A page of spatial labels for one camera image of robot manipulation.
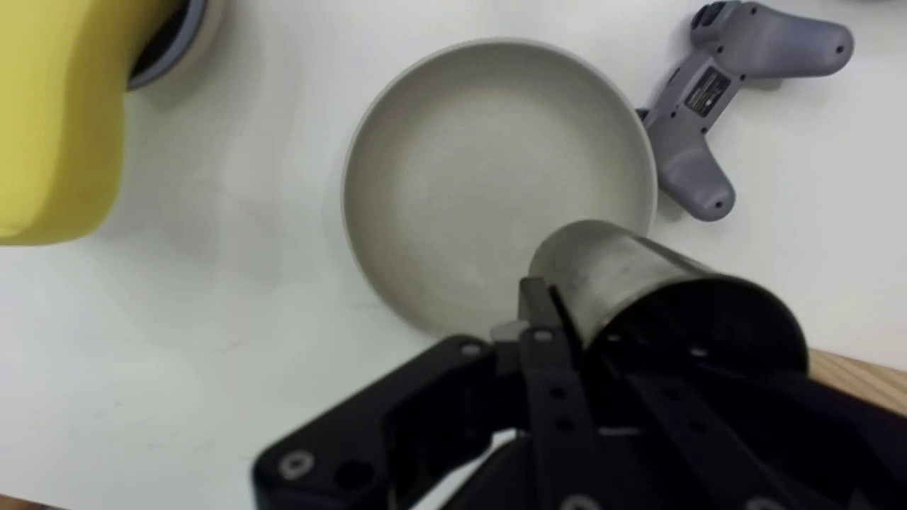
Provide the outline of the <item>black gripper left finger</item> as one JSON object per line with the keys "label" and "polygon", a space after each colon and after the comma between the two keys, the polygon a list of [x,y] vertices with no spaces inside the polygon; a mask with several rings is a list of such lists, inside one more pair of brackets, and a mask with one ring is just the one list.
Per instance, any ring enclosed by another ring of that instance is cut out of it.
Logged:
{"label": "black gripper left finger", "polygon": [[541,279],[519,284],[519,317],[529,333],[519,358],[529,392],[533,481],[541,510],[604,510],[602,460],[585,386],[573,362],[564,320]]}

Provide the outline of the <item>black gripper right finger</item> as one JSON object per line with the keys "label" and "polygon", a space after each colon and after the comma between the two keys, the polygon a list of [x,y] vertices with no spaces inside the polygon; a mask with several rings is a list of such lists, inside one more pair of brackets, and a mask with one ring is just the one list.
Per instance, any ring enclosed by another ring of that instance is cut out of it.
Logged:
{"label": "black gripper right finger", "polygon": [[707,338],[608,333],[604,374],[616,402],[608,423],[641,437],[670,510],[806,510],[707,399],[709,368],[734,368],[734,358]]}

